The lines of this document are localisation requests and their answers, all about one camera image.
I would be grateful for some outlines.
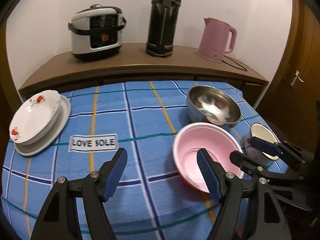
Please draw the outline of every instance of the kettle handle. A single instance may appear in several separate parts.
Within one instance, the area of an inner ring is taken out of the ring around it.
[[[235,44],[236,44],[236,37],[237,37],[236,29],[234,27],[230,26],[230,30],[229,31],[232,33],[230,46],[229,46],[229,49],[226,49],[226,51],[224,53],[232,52],[233,49],[235,48]]]

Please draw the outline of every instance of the orange button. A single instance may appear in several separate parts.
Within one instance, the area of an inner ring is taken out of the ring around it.
[[[103,34],[103,35],[101,36],[101,39],[102,39],[103,41],[108,41],[108,40],[109,40],[109,35],[108,35],[108,34]]]

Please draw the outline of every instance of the stainless steel bowl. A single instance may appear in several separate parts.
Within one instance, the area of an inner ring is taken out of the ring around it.
[[[228,129],[241,118],[238,104],[226,93],[209,86],[190,88],[187,105],[192,122],[210,122]]]

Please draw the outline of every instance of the label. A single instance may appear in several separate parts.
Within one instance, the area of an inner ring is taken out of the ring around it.
[[[70,136],[69,152],[108,152],[117,149],[117,134]]]

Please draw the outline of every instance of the tablecloth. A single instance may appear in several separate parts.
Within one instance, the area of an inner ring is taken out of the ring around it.
[[[20,237],[30,239],[44,200],[60,176],[83,178],[115,153],[69,152],[70,136],[116,133],[119,147],[128,152],[128,163],[114,197],[104,207],[117,238],[206,239],[219,207],[208,195],[182,182],[172,157],[175,135],[190,123],[186,95],[195,85],[216,87],[238,103],[242,118],[230,133],[243,150],[250,125],[268,126],[240,90],[223,82],[125,82],[63,93],[71,102],[71,114],[54,143],[32,157],[21,156],[12,141],[8,143],[2,204]],[[269,168],[286,169],[281,160]],[[77,208],[83,239],[91,239],[82,199],[77,199]],[[245,203],[239,221],[243,221],[244,209]]]

